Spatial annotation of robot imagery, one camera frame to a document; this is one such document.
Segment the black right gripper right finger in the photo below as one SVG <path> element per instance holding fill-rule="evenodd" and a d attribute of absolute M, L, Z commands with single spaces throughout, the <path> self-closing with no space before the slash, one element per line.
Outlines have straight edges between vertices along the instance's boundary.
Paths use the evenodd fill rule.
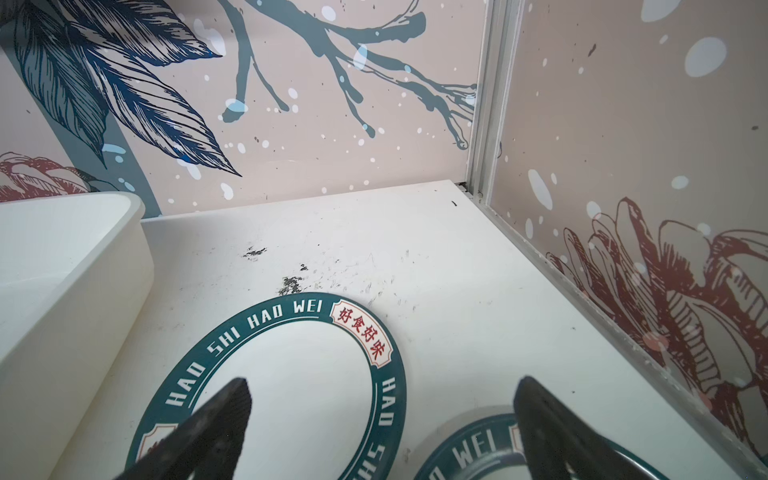
<path fill-rule="evenodd" d="M 530 475 L 540 479 L 658 479 L 660 473 L 594 431 L 531 376 L 513 407 Z"/>

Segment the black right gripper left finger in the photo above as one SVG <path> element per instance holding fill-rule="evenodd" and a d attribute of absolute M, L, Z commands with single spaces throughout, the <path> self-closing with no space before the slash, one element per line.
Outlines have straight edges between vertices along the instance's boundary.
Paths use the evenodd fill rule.
<path fill-rule="evenodd" d="M 121 479 L 231 479 L 252 410 L 247 380 L 235 378 Z"/>

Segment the green rim plate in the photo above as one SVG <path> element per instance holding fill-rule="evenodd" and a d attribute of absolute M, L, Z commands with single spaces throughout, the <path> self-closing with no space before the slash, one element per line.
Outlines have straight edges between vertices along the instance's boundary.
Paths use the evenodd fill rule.
<path fill-rule="evenodd" d="M 518 420 L 500 413 L 460 427 L 414 474 L 416 479 L 529 479 Z"/>
<path fill-rule="evenodd" d="M 200 338 L 154 393 L 127 464 L 235 379 L 251 398 L 235 478 L 389 476 L 406 420 L 403 357 L 383 321 L 328 293 L 255 304 Z"/>

